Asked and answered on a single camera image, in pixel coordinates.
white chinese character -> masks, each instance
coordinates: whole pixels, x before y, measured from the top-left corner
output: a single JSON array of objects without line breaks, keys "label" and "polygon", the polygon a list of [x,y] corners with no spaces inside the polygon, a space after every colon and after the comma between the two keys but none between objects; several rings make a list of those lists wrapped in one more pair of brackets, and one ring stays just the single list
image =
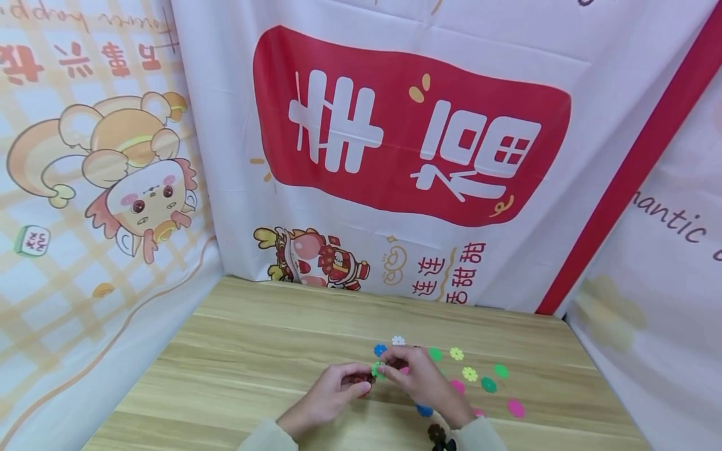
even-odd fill
[{"label": "white chinese character", "polygon": [[[301,150],[303,129],[308,130],[308,147],[311,161],[318,164],[318,150],[326,150],[324,164],[330,172],[338,172],[343,157],[343,148],[348,144],[344,169],[355,174],[361,168],[366,147],[377,149],[383,140],[383,129],[371,125],[371,111],[375,93],[372,89],[359,89],[353,119],[349,119],[354,82],[345,76],[336,80],[333,103],[326,101],[326,74],[313,70],[308,79],[308,106],[300,103],[301,93],[296,72],[297,100],[291,100],[288,118],[299,125],[296,150]],[[323,108],[331,110],[329,140],[321,142],[321,118]]]},{"label": "white chinese character", "polygon": [[480,174],[511,178],[539,135],[542,125],[501,116],[489,126],[474,167]]},{"label": "white chinese character", "polygon": [[[479,140],[484,133],[487,117],[471,111],[457,110],[451,115],[451,104],[446,100],[436,102],[429,126],[421,147],[421,158],[431,160],[437,150],[446,161],[468,166]],[[452,172],[447,177],[431,164],[424,164],[419,172],[411,174],[417,179],[416,187],[429,190],[438,178],[456,198],[464,202],[464,195],[477,198],[497,199],[504,195],[504,185],[493,185],[472,180],[476,174],[492,177],[511,178],[529,152],[534,140],[542,129],[541,124],[502,116],[493,120],[484,136],[479,152],[474,159],[474,170]],[[474,134],[470,143],[462,143],[465,131]]]}]

left hand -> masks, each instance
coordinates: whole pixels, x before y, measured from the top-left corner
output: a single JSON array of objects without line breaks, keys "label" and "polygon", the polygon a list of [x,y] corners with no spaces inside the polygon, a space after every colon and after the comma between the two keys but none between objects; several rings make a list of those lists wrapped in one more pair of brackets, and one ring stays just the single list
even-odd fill
[{"label": "left hand", "polygon": [[296,440],[309,430],[335,420],[351,401],[371,390],[372,382],[371,367],[366,364],[331,365],[276,423]]}]

yellow flower piece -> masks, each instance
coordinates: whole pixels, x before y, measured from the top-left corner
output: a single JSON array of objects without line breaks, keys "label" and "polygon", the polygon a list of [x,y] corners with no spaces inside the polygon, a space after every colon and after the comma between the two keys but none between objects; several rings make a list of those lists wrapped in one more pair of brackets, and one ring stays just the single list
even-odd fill
[{"label": "yellow flower piece", "polygon": [[461,370],[461,374],[464,376],[464,379],[469,382],[476,382],[479,379],[479,374],[471,367],[464,367],[464,369]]},{"label": "yellow flower piece", "polygon": [[464,360],[464,352],[459,348],[449,349],[449,354],[451,354],[451,358],[454,360]]}]

yellow decoration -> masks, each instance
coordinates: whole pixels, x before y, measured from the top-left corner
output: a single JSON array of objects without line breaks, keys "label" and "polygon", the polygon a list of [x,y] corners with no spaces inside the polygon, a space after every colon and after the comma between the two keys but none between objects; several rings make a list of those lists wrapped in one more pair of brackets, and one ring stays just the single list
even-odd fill
[{"label": "yellow decoration", "polygon": [[634,343],[635,333],[647,328],[644,312],[619,293],[611,277],[586,279],[575,301],[576,311],[592,340],[623,354]]},{"label": "yellow decoration", "polygon": [[402,246],[393,246],[388,254],[383,256],[383,283],[386,285],[397,285],[404,279],[404,267],[406,265],[406,249]]},{"label": "yellow decoration", "polygon": [[424,102],[424,94],[421,92],[421,90],[415,86],[412,86],[409,88],[409,97],[416,102],[416,103],[423,103]]},{"label": "yellow decoration", "polygon": [[161,242],[168,240],[173,234],[173,230],[176,230],[177,228],[178,227],[173,221],[161,222],[160,225],[153,231],[153,241]]},{"label": "yellow decoration", "polygon": [[421,77],[421,86],[424,88],[424,91],[431,89],[431,76],[429,74],[424,74],[424,76]]},{"label": "yellow decoration", "polygon": [[502,202],[499,202],[496,204],[496,206],[494,207],[494,214],[490,215],[489,218],[499,216],[504,211],[507,211],[508,209],[510,209],[513,204],[514,204],[514,195],[512,194],[511,196],[509,196],[509,202],[504,203],[502,201]]},{"label": "yellow decoration", "polygon": [[94,298],[100,299],[101,297],[108,296],[115,290],[116,288],[113,285],[109,284],[108,282],[103,282],[95,287],[95,289],[92,291],[92,296]]}]

blue flower piece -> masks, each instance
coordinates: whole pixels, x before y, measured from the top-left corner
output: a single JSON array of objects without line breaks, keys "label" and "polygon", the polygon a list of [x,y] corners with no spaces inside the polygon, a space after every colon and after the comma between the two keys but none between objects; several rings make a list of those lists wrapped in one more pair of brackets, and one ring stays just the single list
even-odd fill
[{"label": "blue flower piece", "polygon": [[373,353],[376,354],[377,357],[381,357],[381,354],[384,352],[386,352],[386,345],[383,343],[377,344],[373,349]]},{"label": "blue flower piece", "polygon": [[416,410],[417,412],[419,412],[419,415],[423,416],[424,418],[429,418],[431,415],[434,414],[434,409],[432,409],[431,407],[419,406],[418,404],[416,406]]}]

